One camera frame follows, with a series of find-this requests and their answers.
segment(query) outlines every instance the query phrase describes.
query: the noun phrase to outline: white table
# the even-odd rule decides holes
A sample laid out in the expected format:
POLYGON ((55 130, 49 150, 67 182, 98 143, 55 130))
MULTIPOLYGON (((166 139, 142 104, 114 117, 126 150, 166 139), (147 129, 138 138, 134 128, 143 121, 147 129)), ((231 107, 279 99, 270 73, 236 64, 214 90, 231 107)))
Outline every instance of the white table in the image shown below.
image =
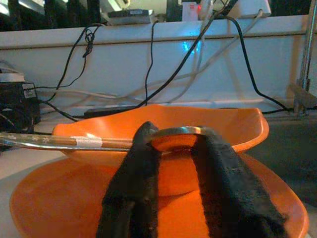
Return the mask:
MULTIPOLYGON (((58 123, 69 120, 43 121, 36 125, 35 131, 51 132, 58 123)), ((14 188, 34 169, 66 158, 59 151, 11 149, 0 154, 0 238, 20 238, 11 218, 9 200, 14 188)))

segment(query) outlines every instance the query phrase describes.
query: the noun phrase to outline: metal pole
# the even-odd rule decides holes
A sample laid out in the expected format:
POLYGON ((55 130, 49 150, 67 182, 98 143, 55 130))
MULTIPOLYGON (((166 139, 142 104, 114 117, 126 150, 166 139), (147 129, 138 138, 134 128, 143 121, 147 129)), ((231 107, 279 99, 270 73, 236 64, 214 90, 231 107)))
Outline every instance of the metal pole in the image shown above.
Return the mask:
MULTIPOLYGON (((317 0, 312 0, 311 7, 309 10, 309 19, 308 25, 306 29, 306 40, 305 40, 305 49, 302 59, 301 66, 301 75, 297 82, 297 85, 309 91, 310 79, 309 77, 309 68, 311 64, 312 51, 313 51, 313 42, 314 35, 317 23, 317 0)), ((299 100, 295 97, 294 100, 294 112, 298 115, 305 114, 305 107, 299 102, 299 100)))

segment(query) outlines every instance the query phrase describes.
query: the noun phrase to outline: metal spoon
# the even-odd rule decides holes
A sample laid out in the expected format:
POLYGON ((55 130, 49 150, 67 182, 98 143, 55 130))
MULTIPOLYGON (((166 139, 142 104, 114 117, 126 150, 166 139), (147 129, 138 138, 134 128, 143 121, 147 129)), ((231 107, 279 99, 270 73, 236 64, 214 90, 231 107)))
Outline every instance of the metal spoon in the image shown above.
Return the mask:
MULTIPOLYGON (((159 151, 170 151, 180 147, 192 147, 196 135, 206 134, 210 128, 182 126, 162 129, 148 138, 159 151)), ((37 150, 98 150, 127 152, 131 139, 115 139, 84 136, 55 136, 0 133, 0 144, 37 150)))

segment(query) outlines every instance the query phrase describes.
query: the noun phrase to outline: black device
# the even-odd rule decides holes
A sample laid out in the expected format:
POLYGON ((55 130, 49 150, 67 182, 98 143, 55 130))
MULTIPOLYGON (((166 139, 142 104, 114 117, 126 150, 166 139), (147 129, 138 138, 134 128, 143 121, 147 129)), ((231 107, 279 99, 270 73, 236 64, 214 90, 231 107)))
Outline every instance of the black device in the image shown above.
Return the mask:
POLYGON ((0 131, 18 132, 17 128, 26 128, 39 123, 40 106, 34 84, 1 82, 0 113, 2 115, 0 131))

